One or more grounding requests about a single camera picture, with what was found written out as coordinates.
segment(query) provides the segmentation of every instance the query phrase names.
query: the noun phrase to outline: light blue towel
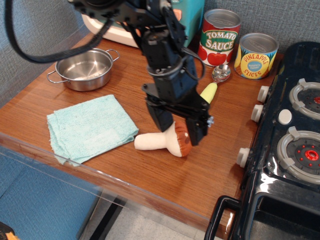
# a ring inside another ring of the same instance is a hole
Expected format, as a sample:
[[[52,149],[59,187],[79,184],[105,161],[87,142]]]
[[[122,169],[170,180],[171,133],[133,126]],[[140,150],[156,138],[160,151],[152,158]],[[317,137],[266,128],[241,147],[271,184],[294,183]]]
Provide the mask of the light blue towel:
[[[139,130],[113,95],[54,111],[47,121],[54,153],[79,164],[132,142]]]

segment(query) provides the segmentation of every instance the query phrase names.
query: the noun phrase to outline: wooden countertop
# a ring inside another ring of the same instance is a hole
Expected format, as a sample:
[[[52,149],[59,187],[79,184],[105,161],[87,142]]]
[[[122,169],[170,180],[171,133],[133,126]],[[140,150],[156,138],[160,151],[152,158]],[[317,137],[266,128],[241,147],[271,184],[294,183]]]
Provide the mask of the wooden countertop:
[[[78,45],[83,45],[91,37],[89,34]],[[140,50],[106,39],[98,48],[114,49],[120,53],[120,58],[113,64],[111,80],[107,85],[94,91],[78,92],[63,84],[53,84],[47,80],[47,74],[55,70],[53,64],[0,109],[0,131],[53,152],[49,142],[47,115],[55,110],[113,94],[139,128],[138,134],[159,132],[148,113],[146,95],[141,90],[144,83],[153,83],[153,79],[146,70],[147,61]],[[262,80],[242,78],[233,69],[234,61],[229,64],[231,77],[218,84],[210,105],[209,114],[214,116],[215,123],[187,157],[175,157],[167,149],[135,150],[134,143],[130,142],[94,157],[84,165],[194,212],[203,217],[204,220],[198,225],[205,229],[221,195],[240,196],[239,187],[244,169],[236,164],[237,155],[240,148],[249,148],[253,143],[258,126],[251,120],[251,113],[255,104],[260,104],[257,101],[260,87],[272,83],[281,57],[278,54],[271,75]],[[195,62],[200,73],[201,64],[197,60]],[[199,93],[212,82],[212,70],[212,67],[206,66],[206,75],[199,81],[197,88]],[[50,77],[54,81],[60,80],[57,74]],[[106,186],[103,179],[82,171],[79,167],[69,172],[89,182]],[[124,191],[123,196],[126,197],[125,193],[128,192],[128,189]],[[159,206],[161,203],[154,203],[156,200],[150,200],[148,196],[140,197],[137,201],[177,217],[176,212],[167,212]]]

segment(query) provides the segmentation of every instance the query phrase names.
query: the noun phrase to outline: tomato image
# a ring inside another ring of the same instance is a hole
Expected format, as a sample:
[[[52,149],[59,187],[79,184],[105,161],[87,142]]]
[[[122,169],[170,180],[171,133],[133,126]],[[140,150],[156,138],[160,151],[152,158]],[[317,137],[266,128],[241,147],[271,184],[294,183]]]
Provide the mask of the tomato image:
[[[232,58],[232,53],[233,53],[233,51],[231,51],[231,52],[229,53],[229,55],[226,57],[226,62],[227,62],[227,63],[230,63],[231,58]]]
[[[224,64],[227,59],[227,55],[223,53],[210,53],[208,55],[208,62],[212,66],[219,66],[220,64]]]
[[[198,55],[203,61],[206,60],[208,56],[207,51],[204,50],[201,45],[199,46]]]

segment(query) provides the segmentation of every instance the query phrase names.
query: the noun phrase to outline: stainless steel pot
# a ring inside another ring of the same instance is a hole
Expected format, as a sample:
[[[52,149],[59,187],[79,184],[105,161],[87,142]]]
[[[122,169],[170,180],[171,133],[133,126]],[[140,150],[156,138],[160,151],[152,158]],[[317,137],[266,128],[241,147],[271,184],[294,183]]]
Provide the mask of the stainless steel pot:
[[[108,53],[117,54],[115,59]],[[76,91],[91,91],[106,85],[111,77],[111,69],[114,61],[120,54],[113,49],[102,50],[93,48],[85,53],[72,56],[55,64],[55,71],[47,74],[46,78],[54,84],[63,83],[67,88]],[[60,75],[62,81],[52,81],[49,75]]]

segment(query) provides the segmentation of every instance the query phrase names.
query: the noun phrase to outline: black stove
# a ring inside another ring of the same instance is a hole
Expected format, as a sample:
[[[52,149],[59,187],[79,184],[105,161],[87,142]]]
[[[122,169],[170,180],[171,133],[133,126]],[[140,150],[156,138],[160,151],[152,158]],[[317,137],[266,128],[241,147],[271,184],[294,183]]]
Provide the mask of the black stove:
[[[232,209],[228,239],[320,240],[320,43],[289,47],[258,100],[252,148],[237,159],[245,168],[241,198],[219,198],[205,239],[214,239],[224,209]]]

